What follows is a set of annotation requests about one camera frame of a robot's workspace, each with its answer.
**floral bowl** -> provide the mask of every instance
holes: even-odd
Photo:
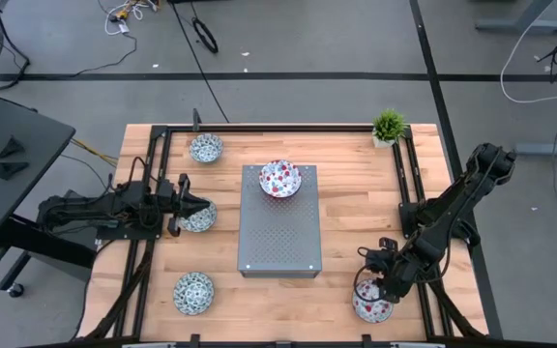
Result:
[[[180,218],[180,227],[190,232],[207,231],[217,220],[217,205],[208,198],[203,199],[210,202],[210,206],[200,212],[194,213],[189,218]]]
[[[374,279],[359,282],[354,291],[358,291],[360,296],[366,300],[379,298],[379,287],[375,284]],[[361,319],[371,324],[381,323],[393,313],[393,304],[384,300],[363,301],[355,292],[352,294],[352,306]]]
[[[197,136],[189,147],[193,160],[209,163],[222,154],[222,140],[217,135],[205,133]]]
[[[259,185],[273,197],[289,197],[298,191],[301,184],[300,170],[285,159],[273,160],[259,172]]]
[[[214,299],[212,280],[200,272],[183,275],[173,289],[173,303],[186,315],[201,314]]]

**wooden table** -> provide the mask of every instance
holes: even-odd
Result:
[[[125,182],[135,156],[145,157],[151,125],[128,125],[115,179]],[[412,125],[427,197],[439,195],[451,182],[435,125]],[[363,132],[225,132],[220,160],[201,164],[189,154],[197,133],[176,133],[171,140],[166,178],[191,178],[191,193],[218,206],[215,225],[205,233],[183,231],[179,238],[163,230],[157,242],[141,339],[188,341],[360,341],[424,340],[416,286],[395,306],[384,323],[360,319],[351,305],[352,279],[364,264],[358,247],[376,247],[380,237],[403,243],[397,204],[400,200],[392,149],[374,149]],[[403,162],[409,172],[404,144]],[[161,144],[154,175],[158,175]],[[244,164],[288,159],[317,165],[323,271],[315,279],[251,279],[236,270],[240,189]],[[140,179],[142,170],[135,171]],[[411,200],[416,201],[411,175]],[[101,252],[90,280],[80,335],[91,331],[119,295],[129,242],[117,241]],[[451,266],[444,277],[447,292],[476,329],[486,333],[483,308],[472,263],[464,243],[453,242]],[[203,314],[180,313],[173,287],[183,274],[198,271],[214,282],[216,296]],[[436,332],[441,334],[431,292]],[[129,302],[125,334],[131,332],[135,297]]]

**perforated metal box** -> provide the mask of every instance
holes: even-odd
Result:
[[[302,185],[286,198],[259,186],[261,165],[242,173],[238,271],[244,277],[313,278],[321,272],[317,168],[298,166]]]

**white bowl with red pattern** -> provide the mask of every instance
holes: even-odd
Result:
[[[298,166],[286,159],[276,159],[264,165],[259,172],[259,185],[276,198],[293,195],[302,184]]]
[[[393,313],[393,304],[379,299],[379,288],[375,279],[366,279],[358,283],[352,294],[352,306],[356,314],[368,323],[381,323]]]

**concrete floor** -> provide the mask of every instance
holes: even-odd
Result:
[[[103,0],[106,6],[118,1]],[[517,35],[480,33],[474,19],[513,16],[527,1],[421,1],[439,73],[498,73]],[[376,0],[230,0],[196,5],[220,43],[214,56],[196,48],[206,72],[426,73],[408,2]],[[179,5],[190,16],[190,6]],[[543,18],[557,19],[557,2]],[[32,59],[29,73],[74,73],[116,61],[131,48],[103,32],[94,0],[11,0],[4,20],[15,43]],[[197,73],[174,14],[164,7],[130,21],[138,51],[118,67],[97,73]],[[543,55],[557,36],[526,38],[508,73],[542,73]],[[15,71],[2,54],[0,73]],[[212,81],[233,122],[366,122],[394,107],[411,123],[438,123],[428,81],[257,80]],[[457,150],[466,161],[474,147],[492,142],[550,142],[557,101],[515,104],[496,82],[443,82]],[[508,84],[517,98],[557,94],[557,84]],[[1,94],[74,126],[76,136],[110,155],[119,153],[128,123],[189,122],[199,109],[204,122],[221,122],[201,81],[23,81]],[[110,167],[76,148],[106,177]],[[513,179],[477,207],[485,263],[505,338],[557,342],[557,201],[549,159],[519,158]],[[59,159],[17,213],[33,218],[37,205],[74,189],[92,195],[100,183],[84,166]],[[15,260],[0,264],[0,277]],[[20,275],[27,292],[13,300],[0,292],[0,347],[70,338],[82,306],[84,283],[32,260]]]

